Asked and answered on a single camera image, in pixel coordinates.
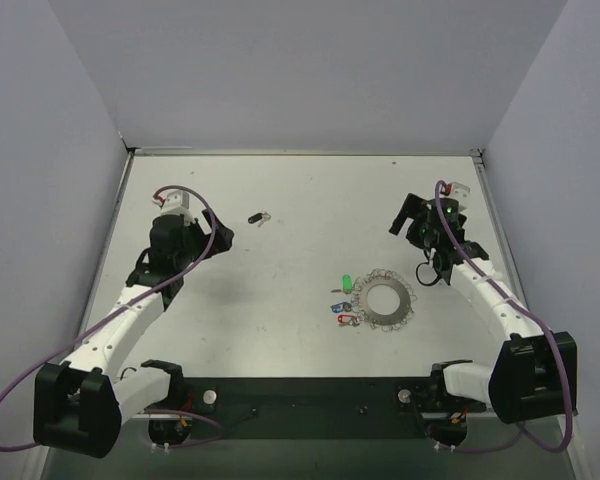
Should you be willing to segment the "metal disc with keyrings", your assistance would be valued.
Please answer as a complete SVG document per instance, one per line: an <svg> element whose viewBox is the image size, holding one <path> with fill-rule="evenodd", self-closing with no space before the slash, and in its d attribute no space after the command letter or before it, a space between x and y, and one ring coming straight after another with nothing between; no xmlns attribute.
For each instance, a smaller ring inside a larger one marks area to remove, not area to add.
<svg viewBox="0 0 600 480"><path fill-rule="evenodd" d="M398 273L374 269L353 283L351 304L361 323L383 331L399 330L413 316L412 287Z"/></svg>

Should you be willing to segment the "blue tag key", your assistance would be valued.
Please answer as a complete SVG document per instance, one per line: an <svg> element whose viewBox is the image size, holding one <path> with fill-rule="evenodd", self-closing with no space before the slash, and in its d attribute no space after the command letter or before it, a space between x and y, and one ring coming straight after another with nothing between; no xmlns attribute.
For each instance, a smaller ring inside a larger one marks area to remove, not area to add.
<svg viewBox="0 0 600 480"><path fill-rule="evenodd" d="M352 305L349 302L343 301L330 306L333 313L340 314L352 311Z"/></svg>

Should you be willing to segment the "red tag key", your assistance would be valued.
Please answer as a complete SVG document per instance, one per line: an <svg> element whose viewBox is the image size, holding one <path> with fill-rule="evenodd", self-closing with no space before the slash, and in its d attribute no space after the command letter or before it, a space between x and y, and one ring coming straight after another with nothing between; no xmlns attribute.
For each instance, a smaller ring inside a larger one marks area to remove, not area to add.
<svg viewBox="0 0 600 480"><path fill-rule="evenodd" d="M338 325L340 327L344 327L344 326L359 326L360 325L360 320L356 315L352 315L352 314L339 314L337 316L337 321L338 321Z"/></svg>

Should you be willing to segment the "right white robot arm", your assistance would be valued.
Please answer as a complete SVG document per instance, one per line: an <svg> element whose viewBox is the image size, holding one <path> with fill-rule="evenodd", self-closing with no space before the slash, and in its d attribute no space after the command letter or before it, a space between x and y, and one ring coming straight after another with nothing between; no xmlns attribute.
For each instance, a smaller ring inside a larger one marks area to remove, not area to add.
<svg viewBox="0 0 600 480"><path fill-rule="evenodd" d="M466 220L452 197L425 200L410 193L389 229L393 235L406 234L424 253L436 281L459 292L501 345L491 366L463 360L441 364L442 391L489 406L505 424L573 412L575 340L531 318L497 278L487 252L466 239Z"/></svg>

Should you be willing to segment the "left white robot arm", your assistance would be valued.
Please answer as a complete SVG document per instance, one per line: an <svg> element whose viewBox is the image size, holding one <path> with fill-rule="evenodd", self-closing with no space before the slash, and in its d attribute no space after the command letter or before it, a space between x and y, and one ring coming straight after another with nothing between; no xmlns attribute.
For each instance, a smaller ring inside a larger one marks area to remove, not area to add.
<svg viewBox="0 0 600 480"><path fill-rule="evenodd" d="M184 212L155 218L150 245L138 258L107 324L61 363L46 363L38 371L35 442L102 458L133 416L152 407L178 414L189 411L192 396L177 364L148 360L128 377L116 375L148 327L172 304L186 269L231 248L233 231L209 210L202 214L209 233Z"/></svg>

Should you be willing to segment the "black tag key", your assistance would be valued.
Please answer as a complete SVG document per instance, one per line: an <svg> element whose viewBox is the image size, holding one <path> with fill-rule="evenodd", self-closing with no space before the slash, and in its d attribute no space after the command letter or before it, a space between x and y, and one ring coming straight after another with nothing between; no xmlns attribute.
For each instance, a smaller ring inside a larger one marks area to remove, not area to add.
<svg viewBox="0 0 600 480"><path fill-rule="evenodd" d="M247 222L250 225L256 225L258 228L261 228L266 222L271 219L271 215L266 211L261 211L256 214L251 215Z"/></svg>

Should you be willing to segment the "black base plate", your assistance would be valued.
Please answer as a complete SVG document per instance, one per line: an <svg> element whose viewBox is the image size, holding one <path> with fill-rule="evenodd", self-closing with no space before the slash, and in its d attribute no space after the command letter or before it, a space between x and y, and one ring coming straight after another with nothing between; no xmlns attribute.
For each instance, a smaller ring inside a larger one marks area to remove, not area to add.
<svg viewBox="0 0 600 480"><path fill-rule="evenodd" d="M463 440L468 413L484 403L439 391L431 377L188 378L183 410L194 419L152 415L152 442L235 440L403 440L429 423Z"/></svg>

